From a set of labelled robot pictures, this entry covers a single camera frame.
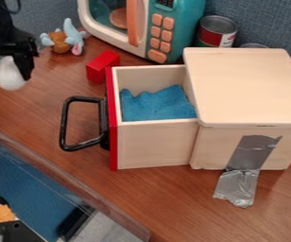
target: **desk surface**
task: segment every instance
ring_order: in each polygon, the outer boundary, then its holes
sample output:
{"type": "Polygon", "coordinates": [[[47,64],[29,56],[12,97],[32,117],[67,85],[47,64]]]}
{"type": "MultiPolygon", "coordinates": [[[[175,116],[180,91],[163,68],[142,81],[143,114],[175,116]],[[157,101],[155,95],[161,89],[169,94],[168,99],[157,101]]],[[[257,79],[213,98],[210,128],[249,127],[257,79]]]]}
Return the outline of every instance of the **desk surface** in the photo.
{"type": "MultiPolygon", "coordinates": [[[[185,165],[113,172],[109,153],[100,147],[60,149],[64,99],[104,96],[104,84],[86,79],[85,63],[106,49],[119,52],[122,65],[148,64],[96,38],[86,41],[82,57],[45,49],[24,89],[0,90],[0,131],[92,187],[146,226],[154,241],[291,241],[291,166],[261,172],[254,205],[244,210],[212,198],[221,171],[185,165]]],[[[73,104],[69,143],[97,134],[96,112],[93,105],[73,104]]]]}

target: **white object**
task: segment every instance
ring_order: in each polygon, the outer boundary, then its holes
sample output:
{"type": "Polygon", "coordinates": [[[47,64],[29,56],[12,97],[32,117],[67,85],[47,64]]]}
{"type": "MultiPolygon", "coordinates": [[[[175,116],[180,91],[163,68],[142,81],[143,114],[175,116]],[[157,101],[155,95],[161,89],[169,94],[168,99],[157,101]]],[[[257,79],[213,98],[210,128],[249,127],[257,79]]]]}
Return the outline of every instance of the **white object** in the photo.
{"type": "Polygon", "coordinates": [[[22,88],[26,81],[22,77],[12,56],[0,60],[0,88],[6,91],[15,91],[22,88]]]}
{"type": "Polygon", "coordinates": [[[118,168],[224,169],[244,135],[282,139],[262,169],[291,164],[291,58],[282,49],[186,48],[185,65],[113,67],[118,168]],[[119,92],[183,86],[198,119],[123,122],[119,92]]]}

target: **toy microwave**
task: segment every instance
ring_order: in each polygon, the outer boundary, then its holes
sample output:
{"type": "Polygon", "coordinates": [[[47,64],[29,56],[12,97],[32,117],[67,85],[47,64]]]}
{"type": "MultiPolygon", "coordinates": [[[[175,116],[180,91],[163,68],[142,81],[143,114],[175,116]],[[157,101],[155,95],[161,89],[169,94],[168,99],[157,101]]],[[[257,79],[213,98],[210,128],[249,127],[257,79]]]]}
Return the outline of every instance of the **toy microwave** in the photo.
{"type": "Polygon", "coordinates": [[[191,45],[205,0],[78,0],[85,29],[158,63],[175,62],[191,45]]]}

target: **orange button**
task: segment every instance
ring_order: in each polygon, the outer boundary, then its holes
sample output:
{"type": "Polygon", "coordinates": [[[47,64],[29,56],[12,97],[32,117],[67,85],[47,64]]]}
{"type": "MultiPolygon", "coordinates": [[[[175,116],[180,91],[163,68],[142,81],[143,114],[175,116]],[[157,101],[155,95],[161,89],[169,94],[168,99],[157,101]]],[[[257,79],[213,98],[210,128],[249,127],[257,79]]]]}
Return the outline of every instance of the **orange button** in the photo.
{"type": "Polygon", "coordinates": [[[158,49],[159,48],[159,44],[160,44],[160,40],[158,40],[156,38],[151,38],[151,40],[150,40],[150,46],[152,48],[158,49]]]}
{"type": "Polygon", "coordinates": [[[160,44],[160,50],[164,53],[169,53],[171,50],[171,44],[167,42],[162,42],[160,44]]]}
{"type": "Polygon", "coordinates": [[[150,49],[147,52],[147,55],[149,56],[151,60],[158,63],[164,63],[167,60],[167,56],[163,52],[160,52],[155,49],[150,49]]]}
{"type": "Polygon", "coordinates": [[[165,29],[169,29],[169,30],[170,30],[170,29],[173,29],[174,24],[175,24],[175,20],[172,19],[172,18],[165,17],[165,18],[163,19],[163,27],[164,27],[165,29]]]}
{"type": "Polygon", "coordinates": [[[166,42],[171,42],[172,40],[172,32],[168,30],[163,30],[162,39],[166,42]]]}
{"type": "Polygon", "coordinates": [[[158,13],[155,13],[155,14],[152,14],[152,24],[155,25],[155,26],[160,26],[163,22],[163,16],[158,14],[158,13]]]}
{"type": "Polygon", "coordinates": [[[159,27],[157,27],[157,26],[152,26],[151,27],[151,35],[153,37],[159,38],[161,32],[162,32],[162,30],[159,27]]]}

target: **duct tape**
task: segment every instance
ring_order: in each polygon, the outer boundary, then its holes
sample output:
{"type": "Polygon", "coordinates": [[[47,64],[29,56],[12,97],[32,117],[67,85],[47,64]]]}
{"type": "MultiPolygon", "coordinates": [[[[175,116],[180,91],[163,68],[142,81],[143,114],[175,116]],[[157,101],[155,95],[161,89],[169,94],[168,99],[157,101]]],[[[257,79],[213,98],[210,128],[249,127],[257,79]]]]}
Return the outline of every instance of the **duct tape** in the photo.
{"type": "Polygon", "coordinates": [[[227,171],[218,179],[213,197],[226,199],[241,208],[251,206],[260,169],[281,139],[281,136],[243,136],[230,158],[227,171]]]}

